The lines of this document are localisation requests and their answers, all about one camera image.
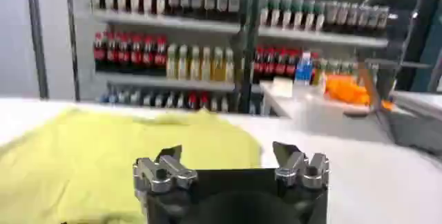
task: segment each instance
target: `blue bottle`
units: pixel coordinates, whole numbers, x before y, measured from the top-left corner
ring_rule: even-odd
[[[310,52],[304,52],[296,67],[295,83],[299,85],[310,85],[311,74],[313,73],[313,62]]]

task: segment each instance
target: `white counter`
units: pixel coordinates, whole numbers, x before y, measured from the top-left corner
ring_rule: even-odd
[[[69,107],[144,118],[164,113],[153,109],[0,99],[0,145]],[[260,143],[263,167],[277,166],[271,148],[274,140],[295,144],[310,157],[315,152],[327,154],[331,163],[328,224],[442,222],[442,165],[427,156],[392,144],[311,133],[301,126],[302,122],[294,123],[291,119],[220,117]]]

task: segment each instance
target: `shelf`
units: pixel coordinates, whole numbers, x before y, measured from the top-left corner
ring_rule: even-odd
[[[335,46],[353,46],[357,48],[386,48],[388,40],[375,37],[359,37],[335,33],[283,30],[281,28],[260,28],[260,37],[273,37],[280,39],[292,39],[313,44],[327,44]]]
[[[224,34],[236,34],[240,31],[239,24],[229,24],[219,21],[197,20],[184,17],[169,17],[166,15],[139,15],[124,12],[94,10],[97,20],[122,24],[149,25],[183,30],[197,30]]]

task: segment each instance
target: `yellow towel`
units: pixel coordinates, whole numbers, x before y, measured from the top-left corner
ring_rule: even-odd
[[[260,166],[257,142],[205,111],[143,120],[70,110],[0,148],[0,223],[143,223],[132,164],[178,144],[188,168]]]

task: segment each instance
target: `orange object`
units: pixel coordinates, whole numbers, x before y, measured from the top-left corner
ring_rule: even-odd
[[[349,104],[370,105],[367,89],[355,83],[354,78],[348,75],[328,75],[325,84],[325,94],[330,98]],[[393,103],[382,101],[382,105],[392,110]]]

